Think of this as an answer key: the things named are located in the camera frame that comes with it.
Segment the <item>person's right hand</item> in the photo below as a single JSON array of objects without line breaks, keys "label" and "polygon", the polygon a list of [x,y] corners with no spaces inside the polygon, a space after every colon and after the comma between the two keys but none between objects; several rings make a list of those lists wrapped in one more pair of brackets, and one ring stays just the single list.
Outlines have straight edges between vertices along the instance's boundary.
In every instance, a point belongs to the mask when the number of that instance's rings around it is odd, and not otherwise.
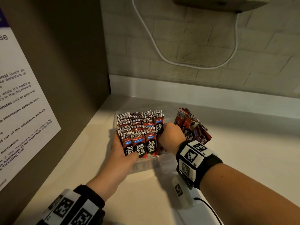
[{"label": "person's right hand", "polygon": [[158,138],[158,143],[166,150],[176,155],[179,146],[185,141],[185,135],[178,125],[173,123],[165,123],[163,125],[163,133]]}]

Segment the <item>tiled wall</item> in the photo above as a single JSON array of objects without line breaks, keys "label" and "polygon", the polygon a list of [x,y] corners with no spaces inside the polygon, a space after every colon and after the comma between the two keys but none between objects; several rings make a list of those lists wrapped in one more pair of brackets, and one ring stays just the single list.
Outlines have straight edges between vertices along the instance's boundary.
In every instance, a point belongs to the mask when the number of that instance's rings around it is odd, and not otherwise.
[{"label": "tiled wall", "polygon": [[[235,15],[135,0],[168,60],[201,66],[225,61],[234,48]],[[110,74],[300,98],[300,0],[272,0],[241,14],[238,51],[223,68],[197,70],[161,60],[131,0],[101,0]]]}]

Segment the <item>black wrist strap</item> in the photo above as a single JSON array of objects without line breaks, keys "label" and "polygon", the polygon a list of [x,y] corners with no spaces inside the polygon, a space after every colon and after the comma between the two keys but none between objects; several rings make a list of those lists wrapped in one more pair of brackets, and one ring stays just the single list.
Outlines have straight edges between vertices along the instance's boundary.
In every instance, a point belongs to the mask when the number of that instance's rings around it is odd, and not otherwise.
[{"label": "black wrist strap", "polygon": [[189,189],[200,189],[205,173],[218,163],[223,163],[214,152],[198,141],[184,141],[176,154],[177,172]]}]

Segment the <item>forearm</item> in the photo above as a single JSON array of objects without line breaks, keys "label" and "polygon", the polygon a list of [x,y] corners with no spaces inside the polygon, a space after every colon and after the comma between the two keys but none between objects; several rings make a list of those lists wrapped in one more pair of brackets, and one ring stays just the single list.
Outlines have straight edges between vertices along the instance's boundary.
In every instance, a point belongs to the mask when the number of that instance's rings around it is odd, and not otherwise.
[{"label": "forearm", "polygon": [[225,225],[300,224],[300,208],[225,164],[204,175],[200,189]]}]

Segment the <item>countertop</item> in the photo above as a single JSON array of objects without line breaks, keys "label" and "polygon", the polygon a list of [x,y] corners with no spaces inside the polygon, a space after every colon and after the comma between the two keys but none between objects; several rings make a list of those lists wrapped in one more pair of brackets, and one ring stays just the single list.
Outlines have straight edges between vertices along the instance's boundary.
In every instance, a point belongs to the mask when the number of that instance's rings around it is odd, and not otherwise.
[{"label": "countertop", "polygon": [[[65,189],[85,184],[108,155],[117,110],[164,107],[174,121],[178,107],[189,108],[209,129],[206,144],[224,163],[300,206],[300,120],[203,106],[110,95],[21,213],[15,225],[34,224]],[[171,177],[161,170],[130,174],[106,202],[104,223],[182,224]],[[208,209],[179,210],[187,224],[215,224]]]}]

